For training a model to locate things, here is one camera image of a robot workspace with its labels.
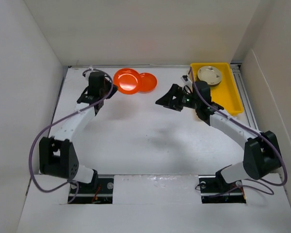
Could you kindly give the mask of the orange plate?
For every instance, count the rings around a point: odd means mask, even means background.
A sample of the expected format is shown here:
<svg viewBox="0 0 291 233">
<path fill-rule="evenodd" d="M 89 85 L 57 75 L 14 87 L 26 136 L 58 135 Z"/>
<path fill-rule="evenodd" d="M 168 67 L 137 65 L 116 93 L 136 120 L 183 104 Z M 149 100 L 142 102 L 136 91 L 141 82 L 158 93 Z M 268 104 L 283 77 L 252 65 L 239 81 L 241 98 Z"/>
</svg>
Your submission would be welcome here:
<svg viewBox="0 0 291 233">
<path fill-rule="evenodd" d="M 133 95 L 140 91 L 141 76 L 132 68 L 122 68 L 114 74 L 113 83 L 122 94 Z"/>
<path fill-rule="evenodd" d="M 141 87 L 139 92 L 141 93 L 148 93 L 153 91 L 157 86 L 157 78 L 148 72 L 140 73 L 141 77 Z"/>
</svg>

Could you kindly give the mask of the cream patterned plate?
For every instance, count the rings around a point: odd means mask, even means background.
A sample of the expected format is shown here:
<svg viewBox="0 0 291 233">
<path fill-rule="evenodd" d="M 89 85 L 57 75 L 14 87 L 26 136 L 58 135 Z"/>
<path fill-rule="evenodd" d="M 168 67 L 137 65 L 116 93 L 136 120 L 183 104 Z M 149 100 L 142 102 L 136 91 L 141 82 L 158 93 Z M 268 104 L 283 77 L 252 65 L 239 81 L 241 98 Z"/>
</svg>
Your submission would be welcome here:
<svg viewBox="0 0 291 233">
<path fill-rule="evenodd" d="M 222 73 L 213 66 L 203 66 L 197 72 L 197 77 L 209 85 L 217 85 L 222 81 Z"/>
</svg>

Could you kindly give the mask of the yellow patterned plate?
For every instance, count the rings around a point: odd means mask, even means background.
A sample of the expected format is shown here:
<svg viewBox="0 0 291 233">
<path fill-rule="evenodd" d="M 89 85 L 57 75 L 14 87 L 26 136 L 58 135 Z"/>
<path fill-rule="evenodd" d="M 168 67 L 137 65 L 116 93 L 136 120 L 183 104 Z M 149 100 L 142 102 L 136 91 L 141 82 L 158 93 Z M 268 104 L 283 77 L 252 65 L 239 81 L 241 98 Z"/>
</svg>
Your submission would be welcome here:
<svg viewBox="0 0 291 233">
<path fill-rule="evenodd" d="M 222 80 L 219 79 L 219 80 L 217 80 L 217 81 L 214 81 L 214 82 L 210 82 L 210 83 L 208 83 L 208 86 L 209 86 L 209 87 L 216 87 L 216 86 L 218 86 L 221 82 L 222 82 Z"/>
</svg>

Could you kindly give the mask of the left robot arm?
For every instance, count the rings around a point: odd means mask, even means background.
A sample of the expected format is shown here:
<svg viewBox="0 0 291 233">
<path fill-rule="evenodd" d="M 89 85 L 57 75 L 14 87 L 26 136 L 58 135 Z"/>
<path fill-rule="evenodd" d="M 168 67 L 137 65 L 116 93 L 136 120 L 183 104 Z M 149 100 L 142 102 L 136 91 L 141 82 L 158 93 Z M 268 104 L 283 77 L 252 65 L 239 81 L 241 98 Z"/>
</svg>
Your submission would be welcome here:
<svg viewBox="0 0 291 233">
<path fill-rule="evenodd" d="M 75 111 L 64 118 L 58 131 L 50 137 L 42 137 L 39 142 L 39 165 L 42 174 L 78 182 L 91 193 L 98 188 L 98 173 L 79 163 L 73 141 L 118 87 L 109 74 L 99 69 L 90 68 L 83 72 L 83 76 L 88 86 L 78 98 Z"/>
</svg>

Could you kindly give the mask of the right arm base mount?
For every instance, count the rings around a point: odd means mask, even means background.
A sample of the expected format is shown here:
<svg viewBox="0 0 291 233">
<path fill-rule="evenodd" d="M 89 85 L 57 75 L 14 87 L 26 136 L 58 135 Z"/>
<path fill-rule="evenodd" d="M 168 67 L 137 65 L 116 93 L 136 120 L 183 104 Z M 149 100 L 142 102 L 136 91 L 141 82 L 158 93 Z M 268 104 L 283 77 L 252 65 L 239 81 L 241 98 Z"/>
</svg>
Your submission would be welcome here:
<svg viewBox="0 0 291 233">
<path fill-rule="evenodd" d="M 241 203 L 246 204 L 244 191 L 238 185 L 241 181 L 226 183 L 220 181 L 215 175 L 199 175 L 199 183 L 195 187 L 201 194 L 203 204 L 215 203 Z"/>
</svg>

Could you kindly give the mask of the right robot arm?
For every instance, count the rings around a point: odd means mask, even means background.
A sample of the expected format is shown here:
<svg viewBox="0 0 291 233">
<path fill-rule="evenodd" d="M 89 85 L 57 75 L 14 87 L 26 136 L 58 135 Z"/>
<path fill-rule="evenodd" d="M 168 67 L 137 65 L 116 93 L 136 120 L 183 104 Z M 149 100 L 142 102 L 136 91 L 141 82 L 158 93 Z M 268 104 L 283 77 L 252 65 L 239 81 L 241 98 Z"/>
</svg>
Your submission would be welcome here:
<svg viewBox="0 0 291 233">
<path fill-rule="evenodd" d="M 214 185 L 218 190 L 226 191 L 238 180 L 263 180 L 276 169 L 285 168 L 276 135 L 243 125 L 212 101 L 206 82 L 194 82 L 191 92 L 172 84 L 169 91 L 155 103 L 175 111 L 181 111 L 184 107 L 194 109 L 200 120 L 223 132 L 243 149 L 243 161 L 216 172 Z"/>
</svg>

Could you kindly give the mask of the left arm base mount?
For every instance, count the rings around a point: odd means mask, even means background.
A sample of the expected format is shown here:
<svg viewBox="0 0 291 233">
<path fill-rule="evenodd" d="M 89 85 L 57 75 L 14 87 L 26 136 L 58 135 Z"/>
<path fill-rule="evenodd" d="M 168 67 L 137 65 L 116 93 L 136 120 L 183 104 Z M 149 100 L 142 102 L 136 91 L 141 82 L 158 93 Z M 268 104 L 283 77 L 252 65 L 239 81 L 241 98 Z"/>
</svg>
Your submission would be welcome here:
<svg viewBox="0 0 291 233">
<path fill-rule="evenodd" d="M 99 175 L 97 188 L 88 184 L 70 185 L 68 204 L 112 204 L 114 175 Z"/>
</svg>

